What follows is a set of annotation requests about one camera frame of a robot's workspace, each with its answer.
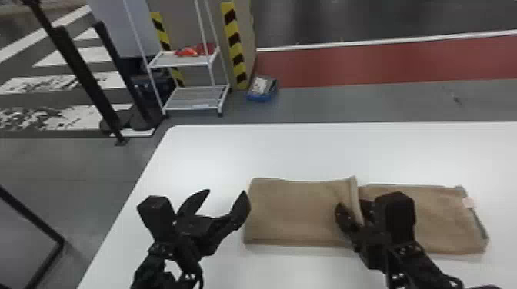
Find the folded towel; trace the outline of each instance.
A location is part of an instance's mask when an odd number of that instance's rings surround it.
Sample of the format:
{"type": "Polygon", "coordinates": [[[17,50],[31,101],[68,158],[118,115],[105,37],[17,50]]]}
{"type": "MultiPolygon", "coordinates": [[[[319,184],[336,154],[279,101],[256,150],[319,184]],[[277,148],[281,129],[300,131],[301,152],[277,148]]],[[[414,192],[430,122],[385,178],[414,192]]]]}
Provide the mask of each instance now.
{"type": "Polygon", "coordinates": [[[285,181],[256,178],[249,188],[252,212],[244,230],[246,244],[339,246],[350,243],[334,219],[341,202],[362,224],[359,198],[373,201],[393,191],[415,200],[417,241],[430,253],[474,254],[488,237],[461,188],[370,184],[357,187],[354,177],[340,181],[285,181]]]}
{"type": "Polygon", "coordinates": [[[489,242],[486,230],[468,204],[463,187],[369,184],[359,188],[359,198],[401,191],[415,201],[415,238],[429,253],[477,254],[489,242]]]}
{"type": "Polygon", "coordinates": [[[245,223],[246,244],[345,246],[334,208],[357,198],[355,178],[341,181],[283,181],[256,178],[249,188],[252,212],[245,223]]]}

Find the hazard stripe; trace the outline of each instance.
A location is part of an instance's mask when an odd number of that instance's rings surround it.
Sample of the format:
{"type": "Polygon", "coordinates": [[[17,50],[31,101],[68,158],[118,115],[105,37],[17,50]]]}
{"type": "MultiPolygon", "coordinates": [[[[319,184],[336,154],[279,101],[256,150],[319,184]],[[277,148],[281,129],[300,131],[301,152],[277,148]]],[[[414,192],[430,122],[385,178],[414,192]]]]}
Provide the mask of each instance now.
{"type": "MultiPolygon", "coordinates": [[[[155,26],[156,35],[160,40],[160,45],[163,51],[172,51],[171,41],[168,38],[167,31],[165,30],[165,26],[163,25],[163,18],[160,12],[151,12],[151,20],[152,24],[155,26]]],[[[170,68],[168,73],[178,82],[180,87],[185,87],[185,79],[183,78],[182,73],[177,68],[170,68]]]]}
{"type": "Polygon", "coordinates": [[[225,22],[225,35],[230,47],[230,59],[233,64],[233,75],[237,81],[237,88],[246,89],[248,87],[248,75],[246,73],[241,35],[238,29],[237,12],[233,2],[222,2],[221,13],[225,22]]]}

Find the robotic hand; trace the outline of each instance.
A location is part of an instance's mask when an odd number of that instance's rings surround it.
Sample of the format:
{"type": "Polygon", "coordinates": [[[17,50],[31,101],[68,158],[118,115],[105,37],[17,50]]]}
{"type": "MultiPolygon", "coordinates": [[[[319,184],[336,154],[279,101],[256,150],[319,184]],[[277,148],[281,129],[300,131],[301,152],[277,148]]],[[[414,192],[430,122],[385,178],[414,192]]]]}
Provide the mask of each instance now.
{"type": "Polygon", "coordinates": [[[335,221],[366,267],[385,274],[389,289],[463,289],[463,283],[443,274],[415,240],[415,203],[410,197],[398,191],[373,202],[361,200],[361,211],[364,226],[343,204],[335,208],[335,221]]]}
{"type": "Polygon", "coordinates": [[[238,230],[251,211],[248,195],[243,191],[229,214],[218,218],[197,215],[210,190],[187,198],[175,213],[166,197],[151,196],[138,207],[140,217],[155,242],[148,257],[135,272],[131,289],[203,288],[203,270],[199,261],[212,256],[222,240],[238,230]],[[165,261],[175,261],[182,274],[178,280],[164,272],[165,261]]]}

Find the red wall stripe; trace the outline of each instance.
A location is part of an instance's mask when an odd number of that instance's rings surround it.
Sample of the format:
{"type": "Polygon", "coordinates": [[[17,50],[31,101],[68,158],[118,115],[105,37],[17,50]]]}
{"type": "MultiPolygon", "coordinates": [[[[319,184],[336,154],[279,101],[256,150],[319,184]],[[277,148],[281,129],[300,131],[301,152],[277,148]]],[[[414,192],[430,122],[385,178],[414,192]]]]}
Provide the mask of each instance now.
{"type": "Polygon", "coordinates": [[[262,52],[280,87],[517,78],[517,36],[262,52]]]}

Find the stanchion base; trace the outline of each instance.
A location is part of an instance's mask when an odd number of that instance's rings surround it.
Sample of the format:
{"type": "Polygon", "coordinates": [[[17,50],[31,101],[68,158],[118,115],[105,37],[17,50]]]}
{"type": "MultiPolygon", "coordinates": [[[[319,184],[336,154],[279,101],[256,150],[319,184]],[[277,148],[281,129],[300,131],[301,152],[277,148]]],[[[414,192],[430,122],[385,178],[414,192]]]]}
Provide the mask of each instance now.
{"type": "Polygon", "coordinates": [[[161,115],[151,115],[151,119],[144,120],[139,113],[135,113],[129,122],[129,126],[136,131],[148,131],[157,128],[162,123],[161,115]]]}
{"type": "MultiPolygon", "coordinates": [[[[133,118],[133,111],[130,109],[125,109],[121,111],[116,111],[116,114],[118,115],[118,118],[120,119],[120,130],[124,128],[129,128],[129,123],[131,122],[131,119],[133,118]]],[[[98,124],[100,130],[103,134],[109,135],[112,133],[111,128],[109,127],[106,120],[102,119],[101,122],[98,124]]]]}
{"type": "Polygon", "coordinates": [[[125,146],[126,144],[128,144],[129,142],[129,138],[124,138],[122,139],[121,141],[120,140],[117,140],[117,142],[115,143],[115,146],[116,147],[123,147],[125,146]]]}

